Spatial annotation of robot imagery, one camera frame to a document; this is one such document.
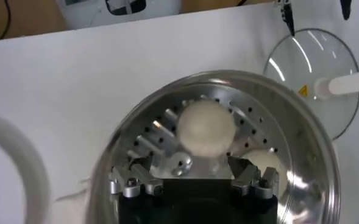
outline stainless steel bowl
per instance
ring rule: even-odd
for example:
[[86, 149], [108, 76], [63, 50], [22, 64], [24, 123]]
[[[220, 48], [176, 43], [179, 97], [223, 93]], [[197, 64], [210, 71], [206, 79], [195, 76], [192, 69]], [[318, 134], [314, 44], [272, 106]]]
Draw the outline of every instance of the stainless steel bowl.
[[237, 131], [229, 154], [241, 157], [251, 150], [265, 150], [275, 153], [286, 167], [288, 185], [279, 197], [280, 223], [338, 223], [338, 166], [322, 125], [294, 92], [242, 71], [192, 75], [136, 106], [115, 131], [95, 168], [87, 223], [116, 223], [117, 198], [110, 194], [110, 172], [113, 165], [125, 164], [130, 157], [153, 154], [151, 173], [158, 177], [231, 178], [225, 155], [198, 158], [176, 138], [181, 112], [202, 98], [219, 102], [235, 118]]

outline warning sticker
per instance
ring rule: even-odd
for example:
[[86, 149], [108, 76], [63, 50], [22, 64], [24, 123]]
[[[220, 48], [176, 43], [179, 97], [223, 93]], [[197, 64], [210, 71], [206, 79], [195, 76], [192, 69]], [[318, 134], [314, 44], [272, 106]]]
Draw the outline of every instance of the warning sticker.
[[308, 86], [305, 85], [303, 86], [300, 90], [299, 90], [299, 94], [303, 95], [303, 96], [308, 96]]

